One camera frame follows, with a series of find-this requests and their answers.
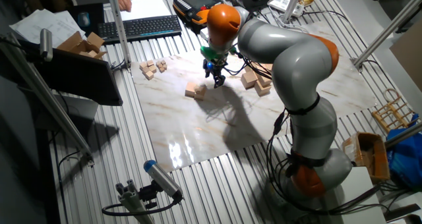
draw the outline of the stack of papers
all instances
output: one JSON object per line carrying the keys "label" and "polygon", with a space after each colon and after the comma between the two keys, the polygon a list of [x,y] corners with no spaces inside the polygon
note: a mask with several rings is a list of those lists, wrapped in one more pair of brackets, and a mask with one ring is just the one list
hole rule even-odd
{"label": "stack of papers", "polygon": [[10,27],[31,43],[40,43],[40,32],[47,29],[52,33],[54,48],[77,31],[85,38],[85,31],[79,28],[68,11],[53,14],[48,10],[37,10]]}
{"label": "stack of papers", "polygon": [[132,0],[132,11],[121,11],[120,15],[122,20],[134,20],[171,14],[163,0]]}

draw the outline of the cable bundle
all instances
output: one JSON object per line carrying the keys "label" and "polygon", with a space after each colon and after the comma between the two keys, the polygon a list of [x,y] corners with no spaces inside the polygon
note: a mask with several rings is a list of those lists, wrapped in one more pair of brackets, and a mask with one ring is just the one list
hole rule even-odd
{"label": "cable bundle", "polygon": [[368,204],[368,205],[359,206],[358,208],[354,208],[355,206],[359,205],[361,202],[365,201],[367,198],[370,198],[379,190],[384,190],[384,191],[400,190],[400,188],[398,188],[397,186],[388,184],[386,182],[382,182],[375,185],[373,188],[364,192],[362,195],[358,196],[357,198],[350,200],[331,210],[315,210],[312,208],[305,207],[301,205],[299,202],[295,201],[293,198],[291,198],[286,192],[284,192],[282,184],[280,183],[280,180],[281,180],[282,171],[284,167],[288,165],[289,161],[286,158],[280,161],[275,167],[273,166],[272,152],[274,148],[273,148],[272,143],[274,141],[275,135],[277,135],[279,131],[281,131],[282,125],[287,121],[287,119],[289,119],[290,114],[287,113],[285,117],[285,114],[284,114],[285,111],[286,110],[283,111],[283,113],[277,118],[276,122],[274,123],[273,135],[269,139],[268,145],[266,147],[266,166],[267,166],[267,170],[268,170],[268,174],[270,175],[270,178],[274,180],[274,182],[271,182],[271,185],[273,186],[274,190],[277,192],[278,195],[280,195],[285,201],[289,202],[295,208],[307,213],[315,214],[315,215],[344,215],[344,214],[352,213],[354,211],[365,210],[367,208],[371,208],[375,206],[381,206],[381,207],[386,208],[387,212],[390,211],[389,207],[383,204]]}

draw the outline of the keyboard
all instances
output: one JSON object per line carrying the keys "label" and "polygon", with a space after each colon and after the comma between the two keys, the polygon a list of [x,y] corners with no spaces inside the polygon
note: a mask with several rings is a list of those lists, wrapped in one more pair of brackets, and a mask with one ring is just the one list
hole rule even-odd
{"label": "keyboard", "polygon": [[[155,16],[123,21],[127,41],[147,40],[181,34],[179,19],[176,15]],[[120,42],[114,22],[98,24],[99,36],[105,43]]]}

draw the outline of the black cable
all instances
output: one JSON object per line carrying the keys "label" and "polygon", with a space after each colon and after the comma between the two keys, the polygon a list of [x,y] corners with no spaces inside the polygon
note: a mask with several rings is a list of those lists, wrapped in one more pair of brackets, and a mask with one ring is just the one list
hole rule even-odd
{"label": "black cable", "polygon": [[385,206],[384,204],[365,204],[365,205],[362,205],[361,207],[358,207],[358,208],[355,208],[355,209],[352,209],[352,210],[349,210],[349,211],[345,211],[345,212],[343,212],[341,214],[337,214],[337,215],[345,215],[345,214],[349,214],[349,213],[352,213],[352,212],[355,212],[355,211],[362,210],[364,208],[368,209],[368,208],[373,208],[373,207],[383,207],[383,208],[386,208],[388,212],[390,211],[388,209],[388,207]]}
{"label": "black cable", "polygon": [[51,143],[51,141],[53,141],[53,139],[59,134],[59,132],[61,131],[61,128],[59,128],[59,130],[55,133],[55,134],[53,134],[52,135],[52,137],[50,138],[50,140],[48,140],[48,143],[47,144],[50,144]]}
{"label": "black cable", "polygon": [[69,154],[69,155],[66,155],[60,162],[59,162],[59,167],[60,167],[60,165],[62,164],[62,162],[64,162],[65,160],[66,160],[66,158],[68,158],[68,157],[70,157],[71,155],[75,155],[75,154],[77,154],[78,152],[80,152],[80,151],[75,151],[75,152],[73,152],[73,153],[71,153],[71,154]]}
{"label": "black cable", "polygon": [[[287,117],[285,119],[283,119],[283,121],[280,123],[282,126]],[[372,195],[374,195],[376,192],[378,192],[383,183],[378,184],[376,186],[374,186],[372,189],[366,191],[365,193],[363,193],[362,195],[360,195],[359,197],[345,203],[342,204],[334,209],[331,210],[313,210],[311,208],[302,206],[301,204],[297,203],[296,201],[294,201],[292,198],[290,198],[284,191],[282,188],[282,184],[279,183],[280,181],[280,175],[281,175],[281,171],[282,169],[288,164],[288,162],[286,162],[285,164],[283,164],[282,168],[278,171],[278,175],[275,174],[276,170],[274,170],[274,167],[272,166],[272,143],[274,141],[274,136],[276,135],[276,133],[274,132],[271,139],[268,141],[268,145],[267,145],[267,149],[266,149],[266,161],[267,161],[267,170],[268,170],[268,174],[271,175],[272,177],[274,177],[275,182],[271,182],[271,185],[273,186],[274,190],[287,202],[289,202],[290,204],[292,204],[293,206],[295,206],[297,209],[308,212],[308,213],[313,213],[313,214],[317,214],[317,215],[343,215],[346,213],[350,213],[353,211],[359,211],[362,210],[364,208],[371,208],[371,207],[375,207],[375,206],[382,206],[384,208],[387,208],[386,206],[382,205],[382,204],[369,204],[369,205],[364,205],[361,206],[359,208],[354,208],[351,209],[352,207],[358,205],[360,202],[366,200],[367,198],[371,197]]]}
{"label": "black cable", "polygon": [[66,110],[67,110],[67,115],[69,115],[69,106],[67,105],[67,102],[66,102],[65,98],[63,97],[63,95],[61,94],[60,91],[57,91],[57,93],[60,95],[60,97],[63,100],[63,102],[65,102]]}
{"label": "black cable", "polygon": [[266,17],[266,15],[264,15],[261,11],[258,11],[258,14],[260,14],[267,23],[271,24],[269,19]]}
{"label": "black cable", "polygon": [[396,197],[394,197],[394,199],[390,202],[390,204],[388,205],[388,207],[387,207],[387,212],[386,212],[386,214],[389,214],[391,211],[390,211],[390,208],[391,208],[391,205],[393,205],[393,203],[401,196],[401,195],[403,195],[403,194],[405,194],[407,192],[407,190],[404,190],[403,192],[401,192],[401,193],[399,193],[399,194],[397,194],[397,196]]}
{"label": "black cable", "polygon": [[5,43],[7,43],[7,44],[9,44],[9,45],[11,45],[11,46],[15,46],[15,47],[17,47],[17,48],[19,48],[19,49],[21,49],[21,50],[23,50],[23,51],[25,51],[26,52],[26,49],[24,48],[24,47],[22,47],[21,45],[17,45],[17,44],[15,44],[15,43],[12,43],[12,42],[10,42],[9,40],[6,40],[6,38],[4,38],[4,37],[0,37],[0,42],[5,42]]}
{"label": "black cable", "polygon": [[252,61],[251,60],[245,59],[245,58],[243,58],[243,60],[247,64],[247,66],[249,66],[255,73],[257,73],[258,75],[261,75],[261,76],[263,76],[265,78],[268,78],[268,79],[272,80],[271,74],[268,74],[267,72],[265,72],[263,70],[260,70],[260,69],[258,69],[256,67],[252,66],[252,64],[251,64]]}
{"label": "black cable", "polygon": [[375,61],[375,60],[370,60],[370,59],[367,59],[367,60],[365,60],[365,61],[363,61],[363,62],[370,62],[370,63],[374,63],[374,64],[376,64],[376,65],[378,65],[378,66],[380,66],[380,67],[381,67],[381,65],[380,65],[377,61]]}
{"label": "black cable", "polygon": [[55,136],[57,135],[59,133],[59,131],[57,131],[56,132],[56,134],[54,134],[53,135],[53,138],[51,139],[51,140],[53,140],[53,146],[54,146],[54,153],[55,153],[55,157],[56,157],[56,160],[55,160],[55,164],[56,164],[56,166],[57,166],[57,174],[58,174],[58,176],[59,176],[59,187],[60,187],[60,194],[61,194],[61,200],[62,200],[62,202],[63,202],[63,209],[64,209],[64,212],[65,212],[65,219],[66,219],[66,223],[67,224],[69,224],[69,221],[68,221],[68,219],[67,219],[67,211],[66,211],[66,204],[65,204],[65,195],[64,195],[64,192],[63,192],[63,185],[61,184],[61,175],[60,175],[60,168],[59,168],[59,164],[58,164],[58,162],[57,162],[57,157],[58,157],[58,155],[57,155],[57,146],[56,146],[56,144],[55,144]]}
{"label": "black cable", "polygon": [[335,11],[313,11],[313,12],[303,12],[302,13],[302,15],[305,15],[305,14],[317,14],[317,13],[332,13],[332,14],[336,14],[336,15],[338,15],[338,16],[341,16],[342,18],[344,18],[346,21],[349,21],[348,19],[347,19],[347,17],[346,16],[344,16],[343,14],[341,14],[341,13],[337,13],[337,12],[335,12]]}
{"label": "black cable", "polygon": [[154,213],[159,213],[161,211],[168,210],[171,207],[173,207],[174,205],[176,205],[177,203],[178,202],[176,200],[174,200],[167,207],[158,208],[156,210],[150,210],[150,211],[136,211],[136,212],[124,212],[124,213],[107,211],[108,209],[111,209],[111,208],[123,207],[123,204],[113,204],[113,205],[110,205],[110,206],[107,206],[107,207],[102,208],[101,209],[101,212],[103,214],[105,214],[105,215],[110,215],[110,216],[114,216],[114,217],[128,217],[128,216],[135,216],[135,215],[148,215],[148,214],[154,214]]}
{"label": "black cable", "polygon": [[119,63],[118,65],[116,65],[116,66],[114,66],[114,65],[111,65],[111,70],[114,70],[114,69],[116,69],[116,68],[118,68],[118,67],[120,67],[121,65],[124,65],[125,64],[125,60],[123,60],[121,63]]}
{"label": "black cable", "polygon": [[243,66],[239,69],[239,70],[237,70],[237,71],[233,71],[233,70],[230,70],[230,69],[227,69],[227,68],[223,68],[224,70],[226,70],[230,75],[232,75],[232,76],[236,76],[236,75],[238,75],[244,68],[246,67],[246,64],[244,63],[243,64]]}

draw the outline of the blue bag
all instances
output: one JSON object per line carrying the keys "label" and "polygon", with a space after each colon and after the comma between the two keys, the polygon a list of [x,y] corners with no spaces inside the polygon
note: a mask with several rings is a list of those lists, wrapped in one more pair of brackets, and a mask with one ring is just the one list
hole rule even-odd
{"label": "blue bag", "polygon": [[[393,129],[387,140],[403,132],[406,128]],[[390,172],[415,191],[422,191],[422,134],[401,141],[387,151]]]}

